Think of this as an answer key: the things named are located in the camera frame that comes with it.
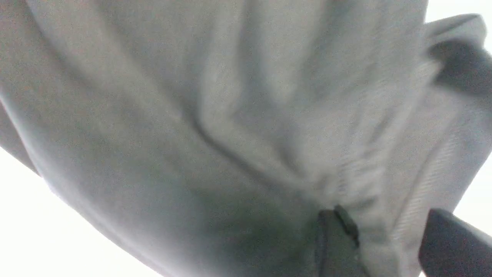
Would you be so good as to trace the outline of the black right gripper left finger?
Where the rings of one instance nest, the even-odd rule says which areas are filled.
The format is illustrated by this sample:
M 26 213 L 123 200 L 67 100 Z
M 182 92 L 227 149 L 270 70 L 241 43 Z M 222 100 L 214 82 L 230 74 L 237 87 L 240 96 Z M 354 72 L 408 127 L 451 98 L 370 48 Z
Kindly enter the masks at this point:
M 359 230 L 341 205 L 317 216 L 315 263 L 319 277 L 367 277 L 360 261 Z

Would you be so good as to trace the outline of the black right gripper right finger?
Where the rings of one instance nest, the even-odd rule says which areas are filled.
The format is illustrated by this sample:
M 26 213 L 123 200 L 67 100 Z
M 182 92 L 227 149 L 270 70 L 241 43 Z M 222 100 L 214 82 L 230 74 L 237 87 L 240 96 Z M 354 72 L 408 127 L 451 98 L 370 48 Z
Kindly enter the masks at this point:
M 490 277 L 492 238 L 451 212 L 431 209 L 418 258 L 427 277 Z

